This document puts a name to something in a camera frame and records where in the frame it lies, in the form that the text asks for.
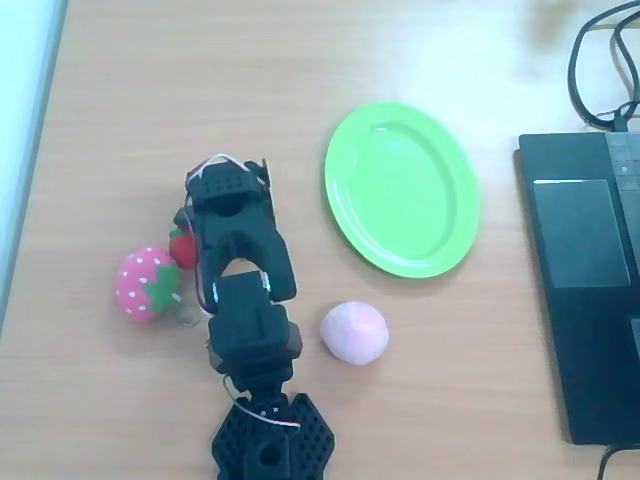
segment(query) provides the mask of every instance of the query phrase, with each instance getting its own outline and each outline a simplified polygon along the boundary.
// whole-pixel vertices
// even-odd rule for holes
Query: white wire
[[[227,155],[226,153],[216,153],[213,157],[209,157],[207,160],[205,160],[204,163],[202,165],[200,165],[200,168],[198,168],[198,170],[196,170],[191,175],[189,175],[189,178],[187,179],[187,183],[189,183],[191,181],[191,179],[193,177],[195,177],[195,176],[198,176],[199,178],[202,178],[202,171],[205,169],[205,167],[208,167],[209,165],[211,165],[218,158],[224,158],[225,160],[236,164],[238,167],[240,167],[245,172],[250,172],[251,171],[251,170],[249,170],[249,168],[244,163],[242,163],[240,160],[236,160],[231,155]],[[264,180],[262,180],[260,177],[256,176],[256,179],[258,180],[258,183],[260,185],[264,185],[265,184]]]
[[[263,417],[262,415],[258,415],[257,413],[253,413],[251,410],[247,408],[244,408],[242,405],[240,405],[240,403],[238,403],[238,400],[236,399],[236,397],[233,396],[233,393],[231,393],[231,390],[229,389],[229,385],[227,384],[228,378],[229,378],[228,374],[222,377],[222,386],[226,390],[227,395],[229,395],[229,398],[231,399],[233,404],[236,407],[238,407],[240,410],[242,410],[244,413],[258,420],[262,420],[263,422],[270,423],[271,425],[280,425],[281,427],[293,427],[296,430],[300,430],[300,424],[298,422],[283,422],[281,420],[272,420],[270,418]]]

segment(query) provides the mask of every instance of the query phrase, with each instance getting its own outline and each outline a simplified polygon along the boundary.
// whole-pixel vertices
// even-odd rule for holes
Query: laptop touchpad
[[[628,286],[607,181],[536,180],[533,190],[553,286]]]

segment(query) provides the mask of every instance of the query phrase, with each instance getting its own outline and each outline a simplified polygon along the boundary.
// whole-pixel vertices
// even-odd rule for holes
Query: green leaves on strawberry
[[[182,274],[176,264],[161,265],[156,269],[156,281],[144,286],[151,301],[151,310],[162,312],[175,301],[175,292],[180,286]]]

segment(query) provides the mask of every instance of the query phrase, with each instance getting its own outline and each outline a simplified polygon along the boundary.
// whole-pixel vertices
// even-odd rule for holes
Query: strawberry plush toy
[[[164,248],[141,248],[118,268],[116,300],[133,320],[146,323],[181,301],[176,293],[181,280],[182,272]]]
[[[169,254],[183,270],[195,268],[196,242],[187,228],[178,227],[169,233]]]

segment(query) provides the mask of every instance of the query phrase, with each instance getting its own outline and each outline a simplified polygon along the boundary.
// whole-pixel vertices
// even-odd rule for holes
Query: small red strawberry
[[[169,254],[183,270],[196,266],[196,242],[193,234],[180,227],[169,233]]]

